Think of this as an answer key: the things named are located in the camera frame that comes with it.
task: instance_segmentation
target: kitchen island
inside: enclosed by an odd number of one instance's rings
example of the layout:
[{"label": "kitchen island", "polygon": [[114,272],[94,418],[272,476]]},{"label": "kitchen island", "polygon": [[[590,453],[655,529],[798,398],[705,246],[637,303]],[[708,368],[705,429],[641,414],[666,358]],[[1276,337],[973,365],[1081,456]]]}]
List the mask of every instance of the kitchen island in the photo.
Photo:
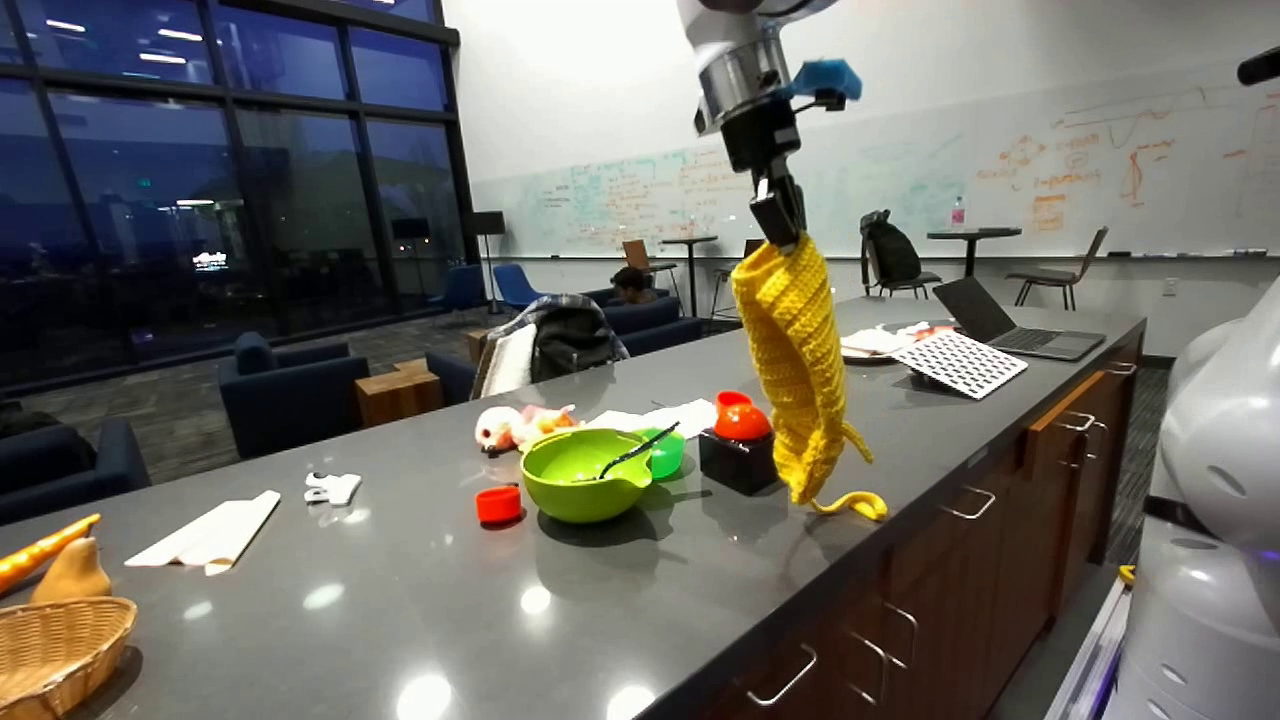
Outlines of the kitchen island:
[{"label": "kitchen island", "polygon": [[[0,548],[102,514],[104,568],[140,610],[96,717],[980,717],[1105,547],[1146,325],[1010,313],[1107,340],[1027,359],[982,401],[846,369],[876,462],[847,448],[820,498],[877,492],[882,524],[741,496],[698,473],[694,442],[684,478],[612,523],[562,525],[527,496],[524,521],[475,523],[476,492],[520,480],[517,456],[476,448],[481,410],[764,405],[735,332],[8,525]],[[946,316],[872,299],[836,315],[841,334]],[[362,475],[352,507],[307,507],[311,471]],[[284,497],[224,575],[122,566],[265,489]]]}]

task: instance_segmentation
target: white clip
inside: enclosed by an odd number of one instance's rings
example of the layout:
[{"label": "white clip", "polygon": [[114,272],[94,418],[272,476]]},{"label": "white clip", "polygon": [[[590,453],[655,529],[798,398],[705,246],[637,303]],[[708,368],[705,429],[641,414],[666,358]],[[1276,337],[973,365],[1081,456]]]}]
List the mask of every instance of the white clip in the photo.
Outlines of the white clip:
[{"label": "white clip", "polygon": [[351,505],[351,496],[356,495],[360,487],[360,475],[320,475],[310,473],[307,486],[311,488],[302,493],[307,502],[328,502],[334,507]]}]

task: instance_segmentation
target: stuffed animal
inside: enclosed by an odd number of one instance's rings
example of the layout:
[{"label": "stuffed animal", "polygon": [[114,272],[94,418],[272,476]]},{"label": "stuffed animal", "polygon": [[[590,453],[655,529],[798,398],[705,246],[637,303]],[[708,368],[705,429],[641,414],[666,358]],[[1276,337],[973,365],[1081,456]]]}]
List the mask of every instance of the stuffed animal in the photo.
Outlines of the stuffed animal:
[{"label": "stuffed animal", "polygon": [[518,413],[515,407],[490,407],[476,420],[476,445],[485,452],[503,452],[513,447],[524,451],[559,429],[576,427],[570,416],[572,411],[572,405],[559,410],[526,405]]}]

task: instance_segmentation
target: yellow crochet fabric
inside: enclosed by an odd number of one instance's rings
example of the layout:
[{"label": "yellow crochet fabric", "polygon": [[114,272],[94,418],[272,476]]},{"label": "yellow crochet fabric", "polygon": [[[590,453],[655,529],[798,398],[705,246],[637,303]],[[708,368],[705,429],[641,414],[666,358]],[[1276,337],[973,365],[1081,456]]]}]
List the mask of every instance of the yellow crochet fabric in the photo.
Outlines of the yellow crochet fabric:
[{"label": "yellow crochet fabric", "polygon": [[846,439],[868,462],[872,454],[845,421],[845,365],[827,264],[813,240],[801,234],[787,255],[764,243],[733,269],[732,282],[755,372],[773,404],[773,460],[791,487],[791,502],[819,512],[847,506],[883,519],[887,509],[873,493],[849,493],[832,505],[815,500]]}]

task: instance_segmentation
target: whiteboard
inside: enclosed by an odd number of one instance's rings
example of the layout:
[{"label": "whiteboard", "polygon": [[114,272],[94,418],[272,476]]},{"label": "whiteboard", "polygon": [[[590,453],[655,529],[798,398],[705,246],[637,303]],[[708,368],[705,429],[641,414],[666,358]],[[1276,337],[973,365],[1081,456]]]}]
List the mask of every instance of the whiteboard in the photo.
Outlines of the whiteboard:
[{"label": "whiteboard", "polygon": [[[1103,224],[1103,252],[1280,251],[1280,92],[1267,90],[1239,87],[1224,64],[814,127],[803,114],[790,167],[832,258],[856,258],[859,219],[882,208],[922,256],[963,255],[963,243],[925,240],[957,196],[966,224],[1024,229],[982,241],[988,256],[1079,255]],[[861,111],[874,94],[869,78]],[[719,242],[699,252],[735,255],[760,236],[750,181],[719,138],[477,182],[472,195],[507,215],[500,256],[618,258],[632,238],[676,256],[685,247],[657,241],[703,234]]]}]

